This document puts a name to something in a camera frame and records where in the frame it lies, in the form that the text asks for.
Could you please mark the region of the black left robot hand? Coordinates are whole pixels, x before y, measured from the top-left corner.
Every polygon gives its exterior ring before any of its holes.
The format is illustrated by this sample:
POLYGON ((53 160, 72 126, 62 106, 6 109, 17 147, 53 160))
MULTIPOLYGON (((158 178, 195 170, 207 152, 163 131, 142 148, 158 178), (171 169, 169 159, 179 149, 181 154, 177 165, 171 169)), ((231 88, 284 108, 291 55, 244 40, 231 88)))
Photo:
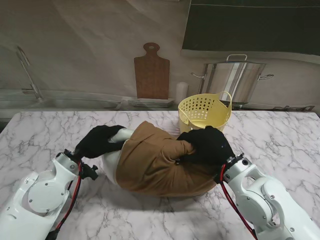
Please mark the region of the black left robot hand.
POLYGON ((121 125, 98 125, 94 127, 77 144, 73 156, 77 159, 83 157, 94 159, 106 153, 120 151, 125 141, 109 142, 109 140, 124 128, 121 125))

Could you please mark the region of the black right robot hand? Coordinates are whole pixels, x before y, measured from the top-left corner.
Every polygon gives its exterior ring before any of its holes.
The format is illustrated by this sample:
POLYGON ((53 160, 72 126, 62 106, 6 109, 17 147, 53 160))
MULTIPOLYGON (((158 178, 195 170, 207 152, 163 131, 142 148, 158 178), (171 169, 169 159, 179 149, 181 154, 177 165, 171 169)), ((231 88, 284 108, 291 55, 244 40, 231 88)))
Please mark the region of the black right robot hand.
POLYGON ((194 149, 193 153, 181 157, 180 160, 183 162, 222 166, 228 159, 236 157, 225 135, 209 125, 183 132, 177 140, 190 143, 194 149))

